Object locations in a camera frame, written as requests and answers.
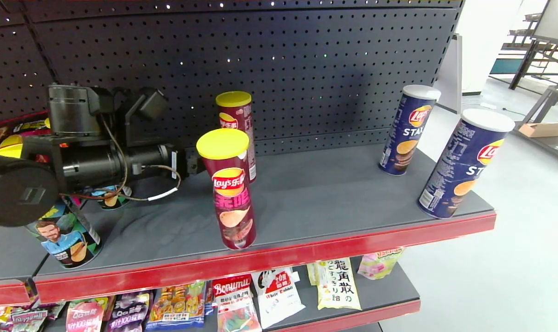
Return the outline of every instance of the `potato chip can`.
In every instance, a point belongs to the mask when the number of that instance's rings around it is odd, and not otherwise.
[[[441,97],[439,90],[424,85],[407,85],[402,91],[398,112],[378,164],[393,176],[406,173],[431,109]]]
[[[106,187],[106,189],[117,190],[118,187],[119,185],[110,185]],[[123,193],[125,196],[131,195],[131,188],[127,187],[127,185],[124,185],[123,189],[121,189],[121,193]],[[107,192],[104,190],[97,190],[97,191],[93,191],[92,193],[92,195],[95,197],[103,196],[106,194]],[[99,200],[98,206],[100,206],[103,210],[116,210],[117,208],[121,208],[122,206],[126,205],[129,201],[130,201],[129,199],[117,195],[117,196],[107,198],[106,200]]]
[[[248,135],[222,128],[197,141],[197,151],[214,183],[214,210],[222,242],[230,249],[244,249],[254,242],[254,210],[247,179]]]
[[[102,248],[99,235],[68,198],[56,201],[43,217],[25,227],[66,269],[90,262]]]
[[[252,127],[252,96],[243,91],[224,92],[215,97],[220,107],[220,126],[241,130],[248,135],[248,182],[256,179],[256,160],[254,158],[254,128]]]
[[[485,109],[464,110],[418,198],[418,206],[435,218],[453,216],[514,127],[515,122],[506,115]]]

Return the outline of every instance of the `yellow lid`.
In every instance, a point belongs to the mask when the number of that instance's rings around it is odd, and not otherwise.
[[[215,103],[221,107],[243,107],[252,101],[252,96],[244,91],[224,92],[215,97]]]
[[[212,130],[197,141],[197,152],[211,160],[236,157],[248,149],[248,135],[240,130],[221,128]]]
[[[20,135],[11,135],[5,138],[4,141],[2,141],[2,143],[0,143],[0,148],[4,148],[14,144],[21,144],[22,142],[23,142],[23,138]]]
[[[22,149],[22,143],[9,145],[8,147],[0,148],[0,155],[5,157],[20,158],[20,152]]]

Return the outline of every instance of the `red lay's can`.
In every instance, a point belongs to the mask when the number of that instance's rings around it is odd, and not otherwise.
[[[254,133],[252,128],[252,97],[243,91],[224,92],[215,97],[215,102],[220,107],[220,126],[241,130],[248,135],[248,181],[256,179],[256,161],[254,159]]]
[[[431,173],[418,205],[435,218],[451,217],[490,164],[515,122],[484,109],[466,109]]]
[[[441,97],[441,92],[430,86],[413,84],[402,90],[379,164],[382,170],[395,176],[406,173],[431,109]]]
[[[197,141],[197,151],[214,184],[214,210],[222,242],[243,249],[256,238],[254,210],[248,183],[248,135],[222,128]]]

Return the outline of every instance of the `white lid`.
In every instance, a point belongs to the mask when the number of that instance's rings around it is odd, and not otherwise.
[[[412,84],[402,88],[405,95],[418,99],[426,99],[427,101],[438,101],[441,97],[441,92],[431,86]]]
[[[487,109],[464,109],[462,120],[478,128],[496,132],[510,132],[515,128],[515,122],[508,116]]]

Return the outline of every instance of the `man illustration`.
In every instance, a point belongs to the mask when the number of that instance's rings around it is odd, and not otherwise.
[[[52,255],[68,250],[79,241],[84,243],[83,234],[79,231],[72,231],[63,235],[60,234],[60,229],[54,221],[38,221],[35,228],[41,236],[47,239],[47,241],[41,243],[41,246]]]

